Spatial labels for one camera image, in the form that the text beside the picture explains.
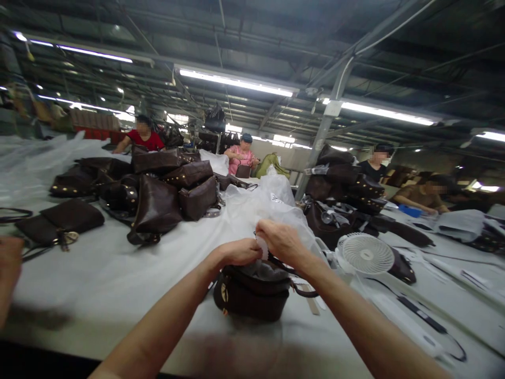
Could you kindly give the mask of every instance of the person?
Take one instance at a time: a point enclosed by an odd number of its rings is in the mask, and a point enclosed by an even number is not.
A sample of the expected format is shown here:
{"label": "person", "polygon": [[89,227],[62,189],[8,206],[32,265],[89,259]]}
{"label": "person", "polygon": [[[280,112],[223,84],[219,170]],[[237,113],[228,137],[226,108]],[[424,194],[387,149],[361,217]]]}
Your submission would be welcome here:
{"label": "person", "polygon": [[63,108],[60,107],[58,102],[54,101],[51,104],[51,116],[53,117],[54,121],[58,121],[60,118],[65,117],[67,114],[63,110]]}
{"label": "person", "polygon": [[363,174],[371,177],[377,183],[380,183],[380,180],[387,173],[386,166],[384,166],[382,162],[391,158],[394,152],[395,147],[391,144],[377,144],[373,147],[371,157],[359,163],[358,166],[361,166],[361,172]]}
{"label": "person", "polygon": [[258,165],[259,160],[251,151],[252,143],[253,137],[249,133],[244,133],[240,138],[240,146],[235,145],[225,151],[225,155],[230,159],[228,172],[231,175],[237,174],[239,165],[251,166],[252,169],[255,169]]}
{"label": "person", "polygon": [[450,210],[443,204],[440,194],[447,194],[458,189],[449,175],[433,175],[425,184],[408,185],[401,188],[393,197],[397,204],[419,208],[429,214],[446,213]]}
{"label": "person", "polygon": [[144,115],[136,117],[136,129],[129,132],[125,138],[119,142],[113,154],[121,154],[132,142],[135,145],[146,147],[149,151],[165,150],[165,145],[159,135],[150,128],[150,119]]}
{"label": "person", "polygon": [[[316,289],[375,378],[450,377],[322,259],[308,251],[294,228],[260,220],[256,235],[267,242],[272,254],[296,269]],[[151,308],[90,378],[156,376],[219,270],[229,264],[247,265],[260,257],[261,248],[252,238],[214,249]]]}
{"label": "person", "polygon": [[21,275],[24,245],[21,238],[0,236],[0,329],[7,320],[12,293]]}

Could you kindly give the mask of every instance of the blue box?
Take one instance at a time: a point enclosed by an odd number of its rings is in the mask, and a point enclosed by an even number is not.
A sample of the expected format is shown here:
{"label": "blue box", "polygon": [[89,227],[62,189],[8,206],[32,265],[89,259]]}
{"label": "blue box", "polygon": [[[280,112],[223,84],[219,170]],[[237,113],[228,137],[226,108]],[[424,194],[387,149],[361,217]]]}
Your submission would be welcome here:
{"label": "blue box", "polygon": [[400,206],[398,208],[403,213],[408,214],[409,216],[412,216],[414,218],[418,218],[422,214],[422,210],[420,210],[419,208],[409,207],[409,206],[407,206],[405,204],[400,204]]}

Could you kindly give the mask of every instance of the ceiling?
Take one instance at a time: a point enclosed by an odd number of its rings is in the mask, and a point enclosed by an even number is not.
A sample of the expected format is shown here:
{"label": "ceiling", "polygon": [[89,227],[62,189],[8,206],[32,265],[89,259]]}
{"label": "ceiling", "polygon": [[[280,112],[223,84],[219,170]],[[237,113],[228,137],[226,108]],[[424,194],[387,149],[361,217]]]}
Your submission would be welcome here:
{"label": "ceiling", "polygon": [[[413,1],[144,0],[91,2],[7,0],[11,30],[28,38],[100,49],[133,63],[31,44],[9,34],[27,81],[114,109],[143,97],[157,110],[201,115],[216,101],[227,121],[263,133],[315,137],[336,74],[324,74],[361,38]],[[428,3],[418,1],[417,8]],[[437,0],[355,58],[344,97],[384,103],[442,123],[426,127],[343,109],[328,138],[342,146],[392,142],[505,161],[503,144],[461,143],[474,127],[505,132],[505,6],[501,0]],[[296,97],[253,91],[178,74],[189,66],[300,89]],[[8,72],[0,76],[7,82]],[[117,88],[125,90],[124,96]],[[316,103],[315,112],[311,114]]]}

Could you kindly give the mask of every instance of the green bag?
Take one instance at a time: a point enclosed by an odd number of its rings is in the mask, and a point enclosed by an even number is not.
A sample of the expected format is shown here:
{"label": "green bag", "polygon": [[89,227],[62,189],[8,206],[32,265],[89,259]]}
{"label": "green bag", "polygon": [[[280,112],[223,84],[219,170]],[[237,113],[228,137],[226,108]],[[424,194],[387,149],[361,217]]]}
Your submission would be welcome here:
{"label": "green bag", "polygon": [[277,157],[277,154],[268,154],[263,161],[259,164],[258,169],[256,170],[256,177],[261,178],[263,175],[267,174],[267,169],[270,167],[270,165],[274,165],[275,171],[277,171],[277,174],[284,175],[289,179],[291,174],[282,168],[279,165],[279,158]]}

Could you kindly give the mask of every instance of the black shirt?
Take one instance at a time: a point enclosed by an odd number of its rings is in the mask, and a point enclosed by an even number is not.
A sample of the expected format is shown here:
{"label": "black shirt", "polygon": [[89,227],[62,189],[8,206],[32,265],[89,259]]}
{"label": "black shirt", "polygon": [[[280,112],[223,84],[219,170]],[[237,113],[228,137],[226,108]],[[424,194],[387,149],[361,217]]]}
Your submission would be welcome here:
{"label": "black shirt", "polygon": [[368,177],[371,177],[373,180],[375,180],[377,183],[380,182],[380,179],[386,175],[386,166],[380,165],[380,168],[376,170],[373,168],[368,161],[363,161],[358,164],[358,166],[361,166],[361,173],[367,175]]}

